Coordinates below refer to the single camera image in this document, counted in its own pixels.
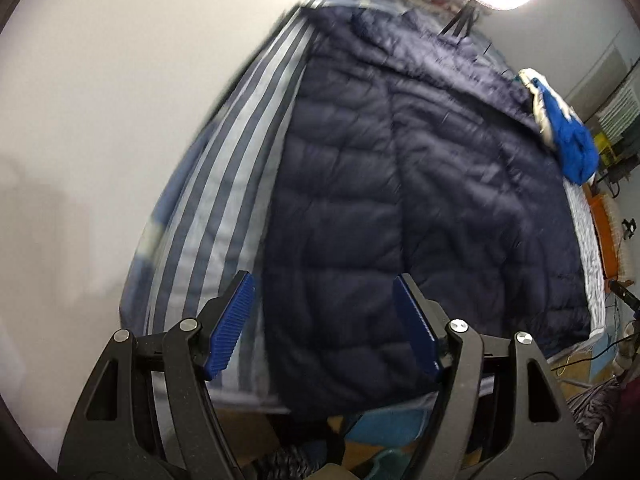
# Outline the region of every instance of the blue gripper pad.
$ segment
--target blue gripper pad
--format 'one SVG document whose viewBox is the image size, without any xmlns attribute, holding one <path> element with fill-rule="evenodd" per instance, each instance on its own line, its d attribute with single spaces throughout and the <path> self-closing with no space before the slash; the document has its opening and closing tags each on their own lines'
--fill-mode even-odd
<svg viewBox="0 0 640 480">
<path fill-rule="evenodd" d="M 203 366 L 207 381 L 212 380 L 229 364 L 244 322 L 254 304 L 255 280 L 251 274 L 243 279 L 229 300 L 209 341 L 209 357 Z"/>
<path fill-rule="evenodd" d="M 438 342 L 401 276 L 394 279 L 392 296 L 418 366 L 438 382 L 443 370 L 438 357 Z"/>
</svg>

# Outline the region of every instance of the black cable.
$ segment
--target black cable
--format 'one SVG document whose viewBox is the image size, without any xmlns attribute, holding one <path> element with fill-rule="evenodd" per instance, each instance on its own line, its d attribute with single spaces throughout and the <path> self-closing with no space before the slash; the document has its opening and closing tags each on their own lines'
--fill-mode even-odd
<svg viewBox="0 0 640 480">
<path fill-rule="evenodd" d="M 600 352 L 598 355 L 594 355 L 593 357 L 587 357 L 585 359 L 578 359 L 577 361 L 574 361 L 573 363 L 567 363 L 565 365 L 560 365 L 560 366 L 558 366 L 556 368 L 551 368 L 551 371 L 555 372 L 556 370 L 559 370 L 560 368 L 567 368 L 568 366 L 577 365 L 578 363 L 584 363 L 584 362 L 587 362 L 587 361 L 593 361 L 594 359 L 597 359 L 601 355 L 605 354 L 607 352 L 607 350 L 609 350 L 612 346 L 615 346 L 618 343 L 622 343 L 623 341 L 627 341 L 627 340 L 632 339 L 634 337 L 638 337 L 638 334 L 628 335 L 626 337 L 623 337 L 622 339 L 618 339 L 617 341 L 614 341 L 609 346 L 607 346 L 602 352 Z"/>
</svg>

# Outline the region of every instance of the white wall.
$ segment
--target white wall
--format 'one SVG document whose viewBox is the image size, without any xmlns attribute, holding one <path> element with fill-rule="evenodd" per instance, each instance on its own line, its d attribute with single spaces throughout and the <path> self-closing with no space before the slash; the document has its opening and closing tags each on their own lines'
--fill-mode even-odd
<svg viewBox="0 0 640 480">
<path fill-rule="evenodd" d="M 138 237 L 300 0 L 22 0 L 0 34 L 0 392 L 52 463 Z"/>
<path fill-rule="evenodd" d="M 640 31 L 622 0 L 531 0 L 494 11 L 479 28 L 514 70 L 537 69 L 566 97 L 614 38 L 628 66 L 640 57 Z"/>
</svg>

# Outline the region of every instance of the striped bed sheet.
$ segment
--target striped bed sheet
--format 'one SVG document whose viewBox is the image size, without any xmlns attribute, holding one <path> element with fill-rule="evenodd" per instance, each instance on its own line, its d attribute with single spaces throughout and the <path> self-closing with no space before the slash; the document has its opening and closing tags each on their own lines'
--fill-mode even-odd
<svg viewBox="0 0 640 480">
<path fill-rule="evenodd" d="M 395 14 L 407 10 L 399 0 L 310 0 L 306 4 L 370 7 Z M 145 227 L 122 295 L 122 326 L 136 335 L 159 333 L 183 317 L 196 316 L 238 270 L 254 274 L 254 309 L 228 367 L 208 383 L 217 406 L 287 411 L 271 382 L 264 347 L 261 241 L 305 53 L 313 38 L 314 31 L 295 11 L 249 65 L 167 183 Z M 494 55 L 488 62 L 500 70 L 506 65 L 500 58 Z M 578 241 L 583 240 L 581 253 L 593 253 L 593 248 L 597 251 L 593 225 L 589 231 L 585 222 L 576 221 L 585 218 L 585 211 L 579 194 L 572 197 L 577 204 L 572 206 L 577 232 L 578 225 L 584 232 L 578 235 Z M 586 213 L 590 220 L 588 206 Z M 604 328 L 604 294 L 601 296 L 600 328 Z M 596 292 L 588 297 L 595 335 L 600 298 Z M 165 433 L 171 421 L 162 374 L 154 374 L 154 391 L 159 424 Z"/>
</svg>

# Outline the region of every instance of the white vent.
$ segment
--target white vent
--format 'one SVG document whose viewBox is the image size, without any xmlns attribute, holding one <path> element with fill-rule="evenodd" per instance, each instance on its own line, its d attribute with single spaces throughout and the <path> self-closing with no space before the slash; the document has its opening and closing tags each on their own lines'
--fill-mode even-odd
<svg viewBox="0 0 640 480">
<path fill-rule="evenodd" d="M 611 144 L 640 116 L 640 100 L 634 91 L 633 78 L 625 83 L 609 105 L 597 113 L 600 126 Z"/>
</svg>

